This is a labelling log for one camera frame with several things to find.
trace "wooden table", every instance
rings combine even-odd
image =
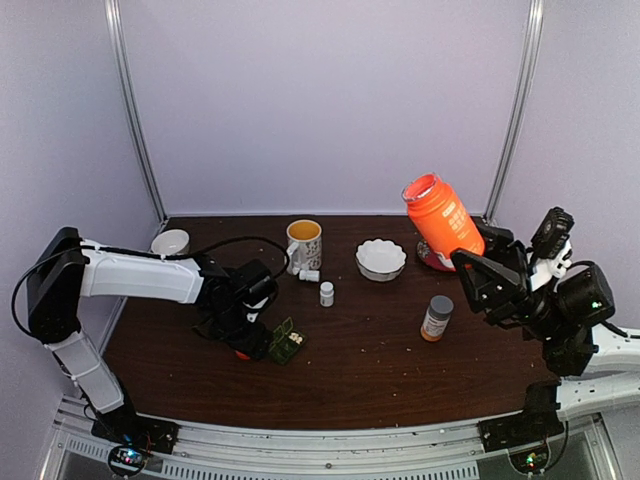
[[[283,241],[297,217],[177,218],[169,228],[191,234],[192,249],[239,235]],[[262,320],[271,328],[292,316],[309,336],[286,366],[241,361],[226,345],[189,327],[195,309],[129,299],[106,352],[142,413],[238,427],[351,429],[449,422],[518,410],[528,384],[553,378],[541,346],[518,330],[492,328],[474,315],[455,274],[417,259],[418,235],[406,217],[314,217],[323,227],[322,277],[335,305],[319,306],[318,284],[285,275]],[[386,284],[362,277],[357,245],[386,238],[402,245],[407,266]],[[243,243],[215,252],[223,266],[262,259],[273,271],[281,254]],[[454,316],[443,339],[425,342],[419,328],[430,298],[449,296]]]

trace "mug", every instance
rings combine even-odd
[[[313,220],[297,220],[287,227],[287,255],[291,261],[287,273],[320,270],[322,265],[322,227]]]

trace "white bowl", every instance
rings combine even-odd
[[[407,254],[390,240],[367,240],[358,246],[356,263],[360,273],[374,282],[389,282],[402,272]]]
[[[189,234],[184,230],[167,230],[153,239],[151,251],[160,255],[189,253]]]

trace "orange water bottle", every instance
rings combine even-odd
[[[484,239],[471,216],[453,191],[435,173],[428,173],[402,192],[409,218],[442,264],[454,269],[451,252],[464,248],[484,253]]]

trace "purple-tinted wall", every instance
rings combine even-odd
[[[127,128],[104,2],[8,0],[0,10],[0,477],[30,479],[69,382],[11,322],[13,284],[61,226],[143,248],[157,222]],[[113,306],[83,305],[95,342]]]
[[[574,259],[604,269],[613,321],[640,328],[640,9],[550,1],[497,219],[528,241],[546,211],[575,217]]]
[[[528,2],[139,0],[122,18],[167,210],[401,213],[438,172],[484,211]]]

